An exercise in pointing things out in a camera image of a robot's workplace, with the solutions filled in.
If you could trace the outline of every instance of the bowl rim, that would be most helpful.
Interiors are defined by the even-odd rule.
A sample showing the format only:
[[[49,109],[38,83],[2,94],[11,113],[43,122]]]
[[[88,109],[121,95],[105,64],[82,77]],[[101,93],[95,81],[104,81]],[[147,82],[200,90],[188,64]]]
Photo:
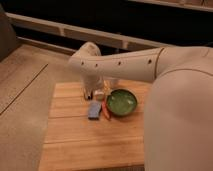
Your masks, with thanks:
[[[109,98],[110,98],[110,96],[112,95],[112,93],[117,92],[117,91],[124,91],[124,92],[127,92],[127,93],[131,94],[131,96],[135,99],[135,103],[134,103],[135,105],[134,105],[133,109],[131,110],[131,112],[121,114],[121,113],[115,113],[115,112],[113,112],[113,111],[110,109],[110,107],[109,107],[109,105],[108,105]],[[110,93],[110,95],[108,95],[107,98],[106,98],[106,107],[107,107],[107,109],[108,109],[112,114],[114,114],[114,115],[116,115],[116,116],[127,116],[127,115],[129,115],[130,113],[132,113],[132,112],[136,109],[137,105],[138,105],[138,101],[137,101],[136,96],[135,96],[131,91],[129,91],[129,90],[127,90],[127,89],[115,89],[115,90],[113,90],[113,91]]]

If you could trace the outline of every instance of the wooden surface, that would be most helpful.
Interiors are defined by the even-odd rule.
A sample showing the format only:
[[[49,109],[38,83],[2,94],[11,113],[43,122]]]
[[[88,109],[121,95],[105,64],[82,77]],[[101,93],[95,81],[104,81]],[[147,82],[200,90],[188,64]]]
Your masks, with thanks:
[[[87,119],[89,102],[80,83],[55,87],[39,171],[99,170],[144,164],[143,106],[149,84],[120,81],[118,88],[133,92],[136,110],[123,118]]]

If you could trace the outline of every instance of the blue object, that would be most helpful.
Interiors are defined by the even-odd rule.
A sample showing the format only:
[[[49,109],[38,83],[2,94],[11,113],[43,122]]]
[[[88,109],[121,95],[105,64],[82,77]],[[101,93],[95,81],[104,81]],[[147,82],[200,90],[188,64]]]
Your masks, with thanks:
[[[88,119],[98,120],[101,111],[101,102],[92,101],[88,110]]]

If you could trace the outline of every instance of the bowl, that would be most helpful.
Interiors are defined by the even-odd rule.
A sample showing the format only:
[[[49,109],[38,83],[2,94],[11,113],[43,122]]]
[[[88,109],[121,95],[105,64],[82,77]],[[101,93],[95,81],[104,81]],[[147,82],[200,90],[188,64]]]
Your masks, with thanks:
[[[116,116],[126,116],[137,106],[137,99],[133,93],[125,89],[117,89],[107,96],[107,109]]]

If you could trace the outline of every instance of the floor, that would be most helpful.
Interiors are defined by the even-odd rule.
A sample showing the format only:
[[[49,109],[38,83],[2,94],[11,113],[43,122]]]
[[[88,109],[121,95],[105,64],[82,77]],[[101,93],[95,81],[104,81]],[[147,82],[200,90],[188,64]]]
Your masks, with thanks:
[[[5,104],[0,106],[1,171],[37,171],[54,85],[79,81],[67,66],[68,55],[29,45],[22,45],[19,51],[0,65],[0,78],[4,78],[0,80],[0,102]],[[21,59],[23,52],[27,53],[25,65],[20,60],[7,62]],[[13,93],[5,101],[3,95],[10,89]]]

